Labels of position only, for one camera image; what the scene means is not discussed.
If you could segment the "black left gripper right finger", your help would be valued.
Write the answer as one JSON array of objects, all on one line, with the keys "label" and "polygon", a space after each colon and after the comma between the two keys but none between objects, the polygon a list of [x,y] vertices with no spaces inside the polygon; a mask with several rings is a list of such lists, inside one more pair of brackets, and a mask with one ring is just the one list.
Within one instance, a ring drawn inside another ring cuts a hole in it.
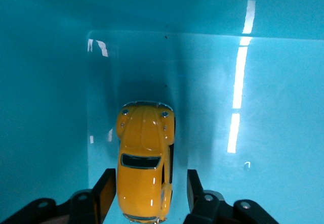
[{"label": "black left gripper right finger", "polygon": [[237,200],[231,206],[221,193],[203,189],[195,169],[187,171],[187,200],[189,214],[184,223],[278,223],[253,200]]}]

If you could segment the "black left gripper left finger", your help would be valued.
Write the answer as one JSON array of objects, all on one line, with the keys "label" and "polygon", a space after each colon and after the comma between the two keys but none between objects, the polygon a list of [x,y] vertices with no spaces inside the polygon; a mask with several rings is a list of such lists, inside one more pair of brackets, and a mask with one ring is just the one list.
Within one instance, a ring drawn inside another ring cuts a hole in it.
[{"label": "black left gripper left finger", "polygon": [[91,189],[80,190],[64,203],[39,198],[2,223],[103,223],[116,195],[116,170],[108,168]]}]

